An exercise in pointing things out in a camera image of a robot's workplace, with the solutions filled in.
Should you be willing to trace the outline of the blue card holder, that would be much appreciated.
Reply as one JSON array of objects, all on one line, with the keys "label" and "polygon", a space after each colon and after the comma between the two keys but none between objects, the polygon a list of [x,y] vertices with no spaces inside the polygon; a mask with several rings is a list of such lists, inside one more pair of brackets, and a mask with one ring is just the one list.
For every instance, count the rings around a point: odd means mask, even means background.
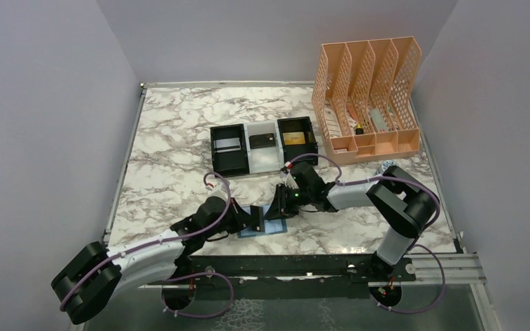
[{"label": "blue card holder", "polygon": [[288,228],[285,219],[272,219],[264,221],[262,231],[253,231],[251,230],[251,228],[246,228],[238,232],[237,237],[243,239],[251,237],[269,236],[286,232],[288,232]]}]

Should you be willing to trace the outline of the black credit card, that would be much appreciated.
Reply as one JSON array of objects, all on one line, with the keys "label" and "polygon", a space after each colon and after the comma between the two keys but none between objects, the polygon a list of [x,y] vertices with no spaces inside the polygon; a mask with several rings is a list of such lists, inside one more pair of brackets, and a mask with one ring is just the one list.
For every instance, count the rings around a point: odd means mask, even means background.
[{"label": "black credit card", "polygon": [[254,134],[249,136],[248,140],[251,149],[269,148],[276,146],[276,138],[273,133]]},{"label": "black credit card", "polygon": [[253,232],[264,232],[265,231],[265,219],[264,209],[262,206],[251,205],[250,206],[251,217],[250,217],[250,229]]}]

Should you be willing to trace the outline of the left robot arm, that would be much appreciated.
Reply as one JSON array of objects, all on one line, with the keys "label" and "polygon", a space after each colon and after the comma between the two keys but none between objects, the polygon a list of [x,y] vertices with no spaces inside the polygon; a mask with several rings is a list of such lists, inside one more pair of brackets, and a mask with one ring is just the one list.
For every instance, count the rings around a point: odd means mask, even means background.
[{"label": "left robot arm", "polygon": [[51,287],[62,312],[78,325],[99,314],[118,294],[153,281],[181,283],[188,257],[218,234],[235,234],[253,225],[250,212],[234,199],[209,197],[196,212],[166,231],[128,245],[85,245],[54,277]]}]

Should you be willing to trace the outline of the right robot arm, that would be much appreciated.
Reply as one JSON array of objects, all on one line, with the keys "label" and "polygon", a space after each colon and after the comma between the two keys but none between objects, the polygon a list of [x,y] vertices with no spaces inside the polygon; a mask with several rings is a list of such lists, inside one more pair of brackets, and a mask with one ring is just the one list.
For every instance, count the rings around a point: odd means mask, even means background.
[{"label": "right robot arm", "polygon": [[435,193],[396,165],[380,176],[348,183],[325,182],[305,162],[288,165],[285,175],[265,211],[266,220],[294,217],[306,205],[318,212],[371,206],[378,210],[389,224],[370,264],[372,275],[381,281],[398,272],[401,258],[440,215]]}]

